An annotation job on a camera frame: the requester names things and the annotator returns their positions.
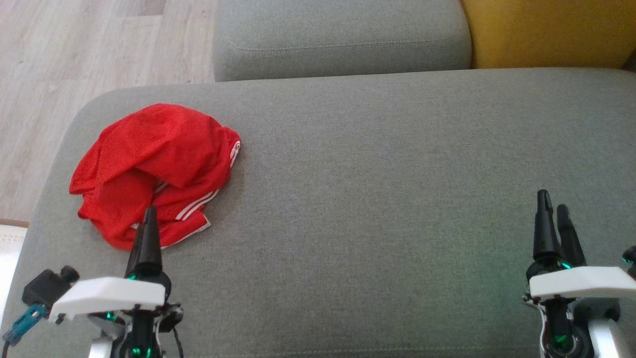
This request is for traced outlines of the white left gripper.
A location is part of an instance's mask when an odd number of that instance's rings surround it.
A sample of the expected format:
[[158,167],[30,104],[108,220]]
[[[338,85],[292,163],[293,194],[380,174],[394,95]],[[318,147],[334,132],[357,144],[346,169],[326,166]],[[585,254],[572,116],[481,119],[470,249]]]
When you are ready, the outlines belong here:
[[86,316],[97,326],[90,358],[165,358],[160,336],[175,331],[183,308],[169,303],[172,283],[161,272],[157,209],[149,206],[137,226],[125,278],[78,281],[54,303],[49,320],[59,324]]

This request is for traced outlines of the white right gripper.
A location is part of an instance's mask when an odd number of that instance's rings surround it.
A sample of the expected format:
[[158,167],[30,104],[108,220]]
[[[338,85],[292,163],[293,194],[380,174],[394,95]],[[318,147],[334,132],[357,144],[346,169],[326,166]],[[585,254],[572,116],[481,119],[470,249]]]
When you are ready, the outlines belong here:
[[635,266],[586,267],[586,258],[569,208],[558,206],[559,244],[554,207],[547,190],[538,190],[533,259],[563,259],[571,267],[529,280],[522,301],[541,318],[541,358],[633,358],[619,327],[621,301],[635,297]]

